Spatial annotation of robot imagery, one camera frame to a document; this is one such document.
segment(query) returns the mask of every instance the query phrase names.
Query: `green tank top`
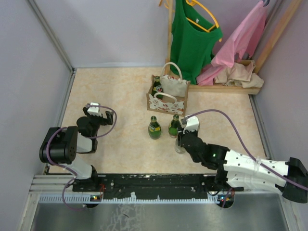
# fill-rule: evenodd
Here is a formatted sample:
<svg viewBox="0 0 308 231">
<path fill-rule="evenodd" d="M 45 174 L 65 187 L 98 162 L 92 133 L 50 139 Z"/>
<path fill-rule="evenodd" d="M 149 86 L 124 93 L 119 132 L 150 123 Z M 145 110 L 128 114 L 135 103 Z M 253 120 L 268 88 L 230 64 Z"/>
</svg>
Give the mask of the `green tank top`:
<svg viewBox="0 0 308 231">
<path fill-rule="evenodd" d="M 183 79 L 190 80 L 191 84 L 197 84 L 197 76 L 200 75 L 202 68 L 211 62 L 212 49 L 223 34 L 220 27 L 215 27 L 208 33 L 191 24 L 186 17 L 205 29 L 209 29 L 213 24 L 185 0 L 176 0 L 172 24 L 171 61 L 179 66 Z M 171 70 L 179 74 L 175 67 L 171 66 Z"/>
</svg>

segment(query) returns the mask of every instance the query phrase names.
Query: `white wall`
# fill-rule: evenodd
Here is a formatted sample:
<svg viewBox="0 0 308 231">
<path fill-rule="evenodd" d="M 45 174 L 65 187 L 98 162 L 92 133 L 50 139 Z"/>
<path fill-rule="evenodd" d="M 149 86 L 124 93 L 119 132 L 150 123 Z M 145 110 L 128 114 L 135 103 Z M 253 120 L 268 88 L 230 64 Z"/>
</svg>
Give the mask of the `white wall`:
<svg viewBox="0 0 308 231">
<path fill-rule="evenodd" d="M 36 0 L 74 67 L 162 65 L 168 10 L 159 0 Z M 224 33 L 222 46 L 257 0 L 200 0 Z M 271 9 L 276 0 L 271 0 Z M 209 15 L 195 6 L 210 22 Z"/>
<path fill-rule="evenodd" d="M 299 158 L 308 168 L 308 1 L 303 1 L 259 72 L 257 95 L 271 149 L 277 160 Z M 307 204 L 297 204 L 308 230 Z"/>
<path fill-rule="evenodd" d="M 25 0 L 0 2 L 0 230 L 17 229 L 70 72 Z"/>
</svg>

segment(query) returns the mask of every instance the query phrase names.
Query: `pink shirt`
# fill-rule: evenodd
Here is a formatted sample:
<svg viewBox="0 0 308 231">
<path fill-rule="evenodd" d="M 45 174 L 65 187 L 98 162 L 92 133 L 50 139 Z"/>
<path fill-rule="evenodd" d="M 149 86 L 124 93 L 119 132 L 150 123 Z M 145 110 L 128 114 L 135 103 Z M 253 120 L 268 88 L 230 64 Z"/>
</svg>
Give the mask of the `pink shirt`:
<svg viewBox="0 0 308 231">
<path fill-rule="evenodd" d="M 238 54 L 239 60 L 242 59 L 245 52 L 249 56 L 254 54 L 266 20 L 267 10 L 263 4 L 263 1 L 258 2 L 221 47 L 211 64 L 203 68 L 202 74 L 197 77 L 199 85 L 213 85 L 213 79 L 221 71 L 227 67 L 233 67 L 236 54 Z"/>
</svg>

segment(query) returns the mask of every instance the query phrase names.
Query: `beige cloth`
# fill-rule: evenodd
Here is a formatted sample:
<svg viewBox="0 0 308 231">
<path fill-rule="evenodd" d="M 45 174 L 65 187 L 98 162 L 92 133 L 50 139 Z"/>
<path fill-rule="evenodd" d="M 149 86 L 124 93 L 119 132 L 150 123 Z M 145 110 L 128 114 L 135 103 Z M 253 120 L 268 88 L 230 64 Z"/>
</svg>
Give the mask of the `beige cloth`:
<svg viewBox="0 0 308 231">
<path fill-rule="evenodd" d="M 215 83 L 223 83 L 226 86 L 241 86 L 243 88 L 261 88 L 264 80 L 256 73 L 252 73 L 254 68 L 255 62 L 253 61 L 248 66 L 234 63 L 232 68 L 226 68 L 215 77 Z"/>
</svg>

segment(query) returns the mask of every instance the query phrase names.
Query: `table top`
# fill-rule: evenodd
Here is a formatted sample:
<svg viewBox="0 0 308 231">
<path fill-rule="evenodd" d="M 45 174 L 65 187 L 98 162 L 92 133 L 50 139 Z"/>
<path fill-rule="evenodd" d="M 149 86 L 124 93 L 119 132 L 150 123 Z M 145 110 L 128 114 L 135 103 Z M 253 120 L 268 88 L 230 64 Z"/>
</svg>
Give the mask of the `table top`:
<svg viewBox="0 0 308 231">
<path fill-rule="evenodd" d="M 94 154 L 78 154 L 99 173 L 214 173 L 194 163 L 188 153 L 175 152 L 175 139 L 169 137 L 172 115 L 147 111 L 146 92 L 151 75 L 160 75 L 161 67 L 122 67 L 78 69 L 62 126 L 75 126 L 84 116 L 82 108 L 90 102 L 113 108 L 118 116 L 114 130 L 98 139 Z M 248 95 L 189 92 L 186 114 L 219 109 L 230 116 L 248 150 L 265 157 Z M 148 134 L 150 117 L 155 115 L 162 135 L 152 140 Z M 206 143 L 226 146 L 246 154 L 228 120 L 218 113 L 198 115 L 199 137 Z M 104 134 L 111 126 L 101 126 Z M 51 166 L 50 173 L 64 171 Z"/>
</svg>

